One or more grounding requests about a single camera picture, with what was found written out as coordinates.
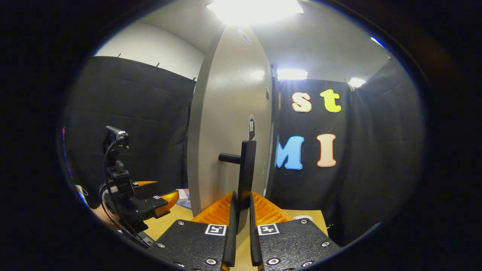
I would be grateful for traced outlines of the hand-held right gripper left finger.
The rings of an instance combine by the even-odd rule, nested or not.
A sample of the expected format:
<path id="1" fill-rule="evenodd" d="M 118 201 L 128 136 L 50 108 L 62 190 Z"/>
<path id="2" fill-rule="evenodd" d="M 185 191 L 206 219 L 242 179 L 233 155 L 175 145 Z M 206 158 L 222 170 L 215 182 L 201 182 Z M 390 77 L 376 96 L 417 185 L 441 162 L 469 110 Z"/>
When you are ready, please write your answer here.
<path id="1" fill-rule="evenodd" d="M 192 220 L 174 221 L 149 254 L 184 271 L 228 271 L 236 260 L 237 216 L 237 196 L 231 192 Z"/>

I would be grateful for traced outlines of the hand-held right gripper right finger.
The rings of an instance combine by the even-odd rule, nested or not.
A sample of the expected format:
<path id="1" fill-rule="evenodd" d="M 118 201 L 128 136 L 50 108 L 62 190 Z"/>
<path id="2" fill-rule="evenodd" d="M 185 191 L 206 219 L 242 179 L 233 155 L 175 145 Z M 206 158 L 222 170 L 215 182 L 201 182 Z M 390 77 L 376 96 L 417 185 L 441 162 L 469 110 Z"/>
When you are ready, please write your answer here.
<path id="1" fill-rule="evenodd" d="M 255 192 L 249 211 L 251 260 L 259 271 L 303 271 L 341 250 L 313 221 L 294 219 Z"/>

